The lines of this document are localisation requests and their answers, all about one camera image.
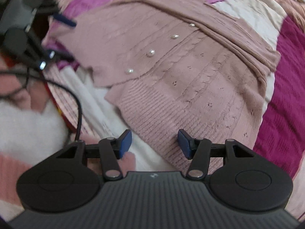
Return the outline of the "pink knit cardigan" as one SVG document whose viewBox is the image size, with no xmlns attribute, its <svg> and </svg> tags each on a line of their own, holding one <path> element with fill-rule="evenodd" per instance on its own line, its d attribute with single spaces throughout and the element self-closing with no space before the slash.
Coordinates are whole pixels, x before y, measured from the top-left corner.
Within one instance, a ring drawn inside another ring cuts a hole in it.
<svg viewBox="0 0 305 229">
<path fill-rule="evenodd" d="M 58 76 L 82 102 L 83 133 L 129 128 L 139 147 L 181 171 L 179 129 L 254 146 L 280 53 L 245 20 L 204 0 L 114 0 L 76 20 L 51 30 L 49 42 L 79 64 Z"/>
</svg>

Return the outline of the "purple pink patchwork quilt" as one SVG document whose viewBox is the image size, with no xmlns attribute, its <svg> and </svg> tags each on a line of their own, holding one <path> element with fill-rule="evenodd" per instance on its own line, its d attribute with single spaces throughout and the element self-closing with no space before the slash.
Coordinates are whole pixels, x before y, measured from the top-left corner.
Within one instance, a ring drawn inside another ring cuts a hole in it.
<svg viewBox="0 0 305 229">
<path fill-rule="evenodd" d="M 110 0 L 57 0 L 69 17 Z M 243 18 L 281 53 L 275 76 L 269 77 L 267 105 L 254 150 L 287 171 L 294 189 L 286 206 L 290 214 L 304 221 L 304 5 L 292 0 L 207 0 L 234 17 Z M 89 109 L 90 122 L 98 134 L 110 132 L 107 120 L 117 120 L 115 130 L 126 127 L 118 112 L 103 98 L 106 89 L 93 88 L 78 63 L 61 61 L 47 76 L 80 88 L 81 95 L 99 109 Z M 134 134 L 131 150 L 140 171 L 169 170 L 171 165 Z"/>
</svg>

